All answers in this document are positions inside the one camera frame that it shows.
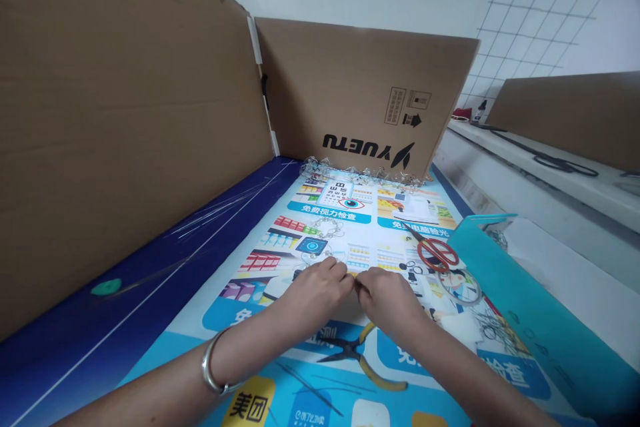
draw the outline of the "scissors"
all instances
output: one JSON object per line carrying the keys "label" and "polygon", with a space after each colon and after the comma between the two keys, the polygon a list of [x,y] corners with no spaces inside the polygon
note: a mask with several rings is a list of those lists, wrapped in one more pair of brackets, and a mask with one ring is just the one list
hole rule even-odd
{"label": "scissors", "polygon": [[[458,254],[449,247],[449,244],[442,242],[442,240],[425,238],[404,222],[402,222],[402,224],[411,232],[413,238],[418,241],[418,255],[428,268],[446,274],[449,271],[449,266],[456,266],[460,262]],[[428,258],[424,256],[423,250],[426,250],[430,254]],[[445,254],[452,256],[453,259],[451,260],[445,257]]]}
{"label": "scissors", "polygon": [[394,382],[392,380],[387,380],[385,378],[380,377],[374,369],[371,368],[367,359],[365,359],[364,355],[359,354],[356,351],[356,347],[365,343],[365,339],[371,333],[371,331],[375,329],[375,324],[373,322],[369,322],[367,326],[360,332],[359,337],[356,340],[342,340],[342,339],[334,339],[334,338],[326,338],[321,337],[320,340],[322,342],[327,342],[328,344],[335,345],[337,347],[342,347],[342,352],[338,354],[333,354],[327,357],[324,357],[318,362],[334,362],[336,360],[344,360],[348,358],[356,359],[358,363],[360,363],[360,367],[362,371],[365,373],[369,379],[378,387],[384,390],[390,390],[392,392],[402,392],[409,387],[409,384],[406,382]]}
{"label": "scissors", "polygon": [[585,167],[584,165],[580,165],[579,163],[570,162],[569,160],[564,160],[558,157],[551,157],[544,152],[526,146],[524,143],[520,143],[518,141],[507,138],[504,135],[500,135],[494,129],[489,130],[491,130],[491,133],[493,135],[497,135],[501,139],[506,140],[509,143],[520,147],[522,150],[528,151],[529,153],[533,154],[533,161],[536,161],[540,165],[544,165],[545,167],[564,171],[567,173],[579,173],[580,175],[584,175],[586,177],[597,177],[598,175],[600,175],[594,169],[590,169],[588,167]]}

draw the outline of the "yuetu logo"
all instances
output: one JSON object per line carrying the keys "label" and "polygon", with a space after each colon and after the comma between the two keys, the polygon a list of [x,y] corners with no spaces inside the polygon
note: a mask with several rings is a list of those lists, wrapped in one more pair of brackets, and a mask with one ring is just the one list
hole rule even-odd
{"label": "yuetu logo", "polygon": [[[395,154],[393,161],[391,162],[391,168],[394,168],[400,162],[402,162],[402,167],[407,168],[409,165],[409,160],[411,156],[409,155],[409,150],[413,147],[415,142],[411,142],[409,145],[404,147],[401,151]],[[332,148],[334,150],[342,150],[348,151],[352,153],[359,153],[361,155],[368,155],[369,157],[383,158],[385,160],[391,160],[391,146],[387,145],[381,152],[378,154],[379,146],[374,142],[364,142],[363,140],[358,139],[350,139],[349,147],[347,148],[347,138],[342,137],[340,139],[340,143],[338,143],[338,137],[335,135],[325,135],[325,139],[322,142],[323,147]]]}

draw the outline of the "bracelet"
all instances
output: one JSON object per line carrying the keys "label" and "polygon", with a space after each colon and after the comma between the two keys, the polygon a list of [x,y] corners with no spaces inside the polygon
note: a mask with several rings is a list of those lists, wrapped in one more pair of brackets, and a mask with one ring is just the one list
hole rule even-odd
{"label": "bracelet", "polygon": [[212,391],[214,391],[220,397],[225,395],[227,392],[233,392],[238,387],[241,387],[242,384],[244,384],[244,382],[238,382],[236,385],[230,386],[229,384],[225,384],[224,387],[220,387],[218,384],[215,383],[215,381],[214,381],[214,379],[213,379],[213,377],[211,375],[211,369],[209,368],[209,363],[211,361],[211,353],[213,351],[213,346],[218,341],[220,336],[222,334],[224,334],[227,330],[229,330],[229,328],[230,327],[227,327],[224,330],[221,330],[220,332],[218,332],[215,335],[214,338],[212,338],[209,341],[209,345],[207,345],[207,349],[205,350],[205,355],[202,357],[202,377],[203,377],[205,383],[212,389]]}

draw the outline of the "woman's left hand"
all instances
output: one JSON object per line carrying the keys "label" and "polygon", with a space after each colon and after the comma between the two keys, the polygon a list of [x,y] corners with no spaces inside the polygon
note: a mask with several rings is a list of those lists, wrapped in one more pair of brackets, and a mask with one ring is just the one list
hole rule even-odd
{"label": "woman's left hand", "polygon": [[329,321],[353,290],[353,276],[334,257],[306,268],[268,309],[287,347],[303,342]]}

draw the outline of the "brown cardboard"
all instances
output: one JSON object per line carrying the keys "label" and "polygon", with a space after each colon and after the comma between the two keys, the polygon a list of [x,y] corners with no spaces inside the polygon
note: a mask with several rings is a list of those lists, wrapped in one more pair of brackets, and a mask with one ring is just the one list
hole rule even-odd
{"label": "brown cardboard", "polygon": [[[269,117],[282,155],[328,157],[339,168],[384,167],[423,177],[478,40],[255,22],[269,76]],[[414,116],[421,121],[416,126]]]}
{"label": "brown cardboard", "polygon": [[0,41],[4,338],[272,150],[232,0],[0,0]]}
{"label": "brown cardboard", "polygon": [[507,80],[487,123],[622,170],[640,169],[640,71]]}

